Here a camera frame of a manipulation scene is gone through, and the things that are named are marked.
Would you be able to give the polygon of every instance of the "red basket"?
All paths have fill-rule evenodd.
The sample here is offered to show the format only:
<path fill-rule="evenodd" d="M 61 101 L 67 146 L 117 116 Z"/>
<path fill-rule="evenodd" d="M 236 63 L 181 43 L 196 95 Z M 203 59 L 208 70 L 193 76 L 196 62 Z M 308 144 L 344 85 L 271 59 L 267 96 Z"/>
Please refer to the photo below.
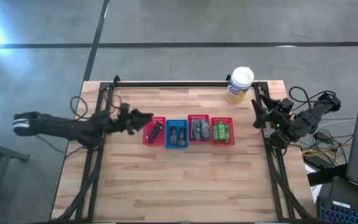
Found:
<path fill-rule="evenodd" d="M 213 137 L 213 125 L 214 123 L 218 123 L 222 121 L 223 124 L 229 125 L 229 131 L 230 131 L 230 142 L 225 143 L 224 140 L 215 140 Z M 212 144 L 217 146 L 233 146 L 234 145 L 234 126 L 233 126 L 233 119 L 232 118 L 211 118 L 211 139 Z"/>
<path fill-rule="evenodd" d="M 193 119 L 206 119 L 209 124 L 209 140 L 194 141 L 191 140 L 191 120 Z M 189 132 L 189 143 L 190 144 L 211 144 L 211 123 L 209 122 L 209 115 L 207 114 L 191 114 L 187 116 L 188 132 Z"/>
<path fill-rule="evenodd" d="M 162 129 L 155 137 L 153 143 L 149 143 L 146 137 L 151 133 L 156 122 L 162 123 Z M 165 117 L 154 117 L 153 120 L 143 128 L 143 144 L 148 146 L 163 146 L 164 143 L 165 143 Z"/>

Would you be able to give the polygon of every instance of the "small basket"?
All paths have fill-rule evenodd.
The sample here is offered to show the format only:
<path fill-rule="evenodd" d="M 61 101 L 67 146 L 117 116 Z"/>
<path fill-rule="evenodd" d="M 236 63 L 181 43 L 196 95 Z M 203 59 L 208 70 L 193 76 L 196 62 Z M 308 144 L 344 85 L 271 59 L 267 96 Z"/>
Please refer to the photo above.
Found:
<path fill-rule="evenodd" d="M 201 140 L 201 141 L 195 141 L 191 139 L 191 120 L 193 119 L 205 119 L 208 122 L 209 125 L 209 140 Z M 189 144 L 211 144 L 211 123 L 209 122 L 209 115 L 207 114 L 191 114 L 187 116 L 187 124 L 188 124 L 188 138 L 189 138 Z"/>
<path fill-rule="evenodd" d="M 229 133 L 230 133 L 230 141 L 228 143 L 225 140 L 216 140 L 214 138 L 214 130 L 213 125 L 215 123 L 219 123 L 220 121 L 223 122 L 224 125 L 229 126 Z M 211 139 L 212 144 L 216 146 L 233 146 L 234 145 L 234 126 L 233 126 L 233 119 L 232 118 L 211 118 Z"/>
<path fill-rule="evenodd" d="M 149 143 L 146 137 L 152 132 L 153 127 L 157 122 L 162 123 L 162 130 L 160 130 L 158 135 L 155 137 L 154 141 L 152 143 Z M 143 144 L 148 146 L 163 146 L 164 140 L 165 140 L 165 117 L 154 117 L 153 120 L 143 128 Z"/>
<path fill-rule="evenodd" d="M 177 131 L 177 139 L 179 139 L 179 130 L 180 128 L 185 129 L 185 145 L 184 146 L 176 146 L 169 144 L 170 139 L 170 130 L 171 127 L 175 126 Z M 187 127 L 187 120 L 185 119 L 169 119 L 165 125 L 165 147 L 168 149 L 186 149 L 189 146 L 188 140 L 188 127 Z"/>

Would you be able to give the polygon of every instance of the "concrete floor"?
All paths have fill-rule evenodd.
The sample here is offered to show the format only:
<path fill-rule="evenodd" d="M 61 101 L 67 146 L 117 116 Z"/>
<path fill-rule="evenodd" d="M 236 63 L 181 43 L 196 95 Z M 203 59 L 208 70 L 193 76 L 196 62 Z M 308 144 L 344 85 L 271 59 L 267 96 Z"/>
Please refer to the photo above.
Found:
<path fill-rule="evenodd" d="M 103 1 L 0 0 L 0 44 L 91 44 Z M 355 41 L 354 0 L 111 0 L 100 38 L 101 43 Z M 31 154 L 28 163 L 9 165 L 0 223 L 48 220 L 63 155 L 36 138 L 15 136 L 13 114 L 39 111 L 72 118 L 68 103 L 80 92 L 90 52 L 0 49 L 0 145 Z M 342 109 L 326 118 L 357 115 L 358 47 L 99 49 L 90 80 L 115 75 L 122 80 L 222 80 L 238 66 L 251 67 L 258 80 L 284 80 L 287 88 L 335 91 Z M 350 134 L 354 122 L 325 128 L 334 135 Z M 66 140 L 47 139 L 66 149 Z"/>

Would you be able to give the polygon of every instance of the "wooden table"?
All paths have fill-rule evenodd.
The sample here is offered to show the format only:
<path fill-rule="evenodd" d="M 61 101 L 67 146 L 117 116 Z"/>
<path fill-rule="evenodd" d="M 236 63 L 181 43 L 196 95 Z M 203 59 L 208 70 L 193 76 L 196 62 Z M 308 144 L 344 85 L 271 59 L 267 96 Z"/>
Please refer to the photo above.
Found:
<path fill-rule="evenodd" d="M 100 82 L 85 82 L 81 97 L 93 113 Z M 268 81 L 270 96 L 287 96 L 283 81 Z M 235 146 L 190 145 L 172 150 L 142 145 L 134 136 L 114 133 L 106 139 L 96 199 L 95 222 L 252 222 L 277 220 L 262 133 L 252 127 L 253 89 L 238 105 L 224 98 L 223 87 L 114 88 L 123 102 L 144 113 L 167 119 L 188 114 L 232 117 Z M 84 104 L 78 113 L 84 112 Z M 70 143 L 68 152 L 78 148 Z M 86 151 L 64 163 L 52 218 L 62 214 L 78 193 Z M 301 152 L 288 148 L 284 156 L 295 197 L 315 215 Z M 86 201 L 83 214 L 86 215 Z"/>

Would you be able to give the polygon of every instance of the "green object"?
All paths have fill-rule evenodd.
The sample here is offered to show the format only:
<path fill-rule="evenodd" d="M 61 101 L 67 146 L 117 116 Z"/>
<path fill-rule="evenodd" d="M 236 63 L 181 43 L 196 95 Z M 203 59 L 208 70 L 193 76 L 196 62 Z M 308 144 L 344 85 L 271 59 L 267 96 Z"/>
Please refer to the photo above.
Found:
<path fill-rule="evenodd" d="M 225 142 L 225 143 L 230 143 L 229 125 L 225 125 L 225 126 L 224 126 L 224 132 L 225 132 L 225 134 L 226 134 L 224 142 Z"/>
<path fill-rule="evenodd" d="M 218 124 L 214 123 L 214 125 L 212 126 L 212 129 L 214 131 L 214 139 L 215 140 L 219 140 L 219 134 L 218 134 Z"/>
<path fill-rule="evenodd" d="M 218 135 L 219 135 L 219 140 L 225 140 L 226 139 L 226 134 L 224 132 L 223 121 L 220 121 L 219 124 L 218 124 Z"/>

